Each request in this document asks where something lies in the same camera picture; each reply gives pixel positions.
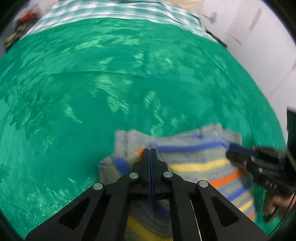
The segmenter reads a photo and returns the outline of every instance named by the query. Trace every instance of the thin wire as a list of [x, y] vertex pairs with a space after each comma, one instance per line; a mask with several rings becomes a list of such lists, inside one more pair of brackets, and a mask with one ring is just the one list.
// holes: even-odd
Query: thin wire
[[285, 212], [283, 218], [282, 218], [281, 221], [278, 223], [278, 225], [274, 228], [274, 230], [268, 235], [268, 237], [270, 237], [271, 235], [273, 235], [273, 233], [274, 233], [274, 232], [278, 229], [278, 227], [282, 224], [283, 220], [287, 217], [287, 215], [288, 215], [288, 211], [289, 211], [289, 209], [290, 209], [290, 207], [291, 207], [291, 205], [292, 205], [292, 203], [293, 203], [293, 201], [294, 201], [295, 196], [296, 196], [296, 192], [294, 193], [293, 198], [292, 198], [292, 200], [291, 200], [291, 202], [290, 202], [290, 204], [289, 204], [289, 206], [288, 206], [288, 208], [287, 208], [287, 210], [286, 210], [286, 212]]

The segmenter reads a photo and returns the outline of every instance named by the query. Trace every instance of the checkered fabric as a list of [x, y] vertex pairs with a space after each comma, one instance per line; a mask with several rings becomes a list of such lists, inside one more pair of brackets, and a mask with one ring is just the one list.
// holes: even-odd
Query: checkered fabric
[[215, 41], [205, 32], [200, 18], [178, 5], [165, 1], [64, 0], [55, 4], [27, 34], [87, 18], [145, 19], [174, 24]]

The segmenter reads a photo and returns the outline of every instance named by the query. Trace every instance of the human hand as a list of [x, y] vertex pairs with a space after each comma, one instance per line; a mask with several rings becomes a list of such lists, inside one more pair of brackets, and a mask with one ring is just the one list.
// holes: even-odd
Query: human hand
[[277, 215], [280, 217], [283, 217], [288, 208], [289, 208], [288, 212], [293, 208], [296, 201], [296, 197], [294, 197], [294, 199], [293, 197], [294, 197], [294, 194], [292, 194], [291, 197], [284, 199], [280, 196], [273, 196], [271, 192], [267, 192], [264, 200], [265, 216], [268, 214], [273, 214], [276, 207], [278, 207], [279, 209], [278, 209]]

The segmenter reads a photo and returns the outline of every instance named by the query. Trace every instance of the red object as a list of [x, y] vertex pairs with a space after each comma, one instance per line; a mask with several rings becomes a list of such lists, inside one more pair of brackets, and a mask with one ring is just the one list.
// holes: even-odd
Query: red object
[[35, 18], [35, 17], [36, 17], [36, 13], [28, 12], [20, 19], [20, 21], [28, 21], [28, 20]]

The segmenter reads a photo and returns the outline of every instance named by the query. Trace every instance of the green bedsheet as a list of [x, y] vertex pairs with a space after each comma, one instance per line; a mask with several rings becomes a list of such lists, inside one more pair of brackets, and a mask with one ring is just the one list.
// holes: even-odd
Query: green bedsheet
[[[0, 77], [0, 208], [22, 237], [98, 181], [116, 130], [169, 136], [221, 123], [245, 147], [284, 147], [272, 108], [240, 64], [174, 25], [57, 26], [13, 46]], [[255, 197], [260, 207], [259, 188]]]

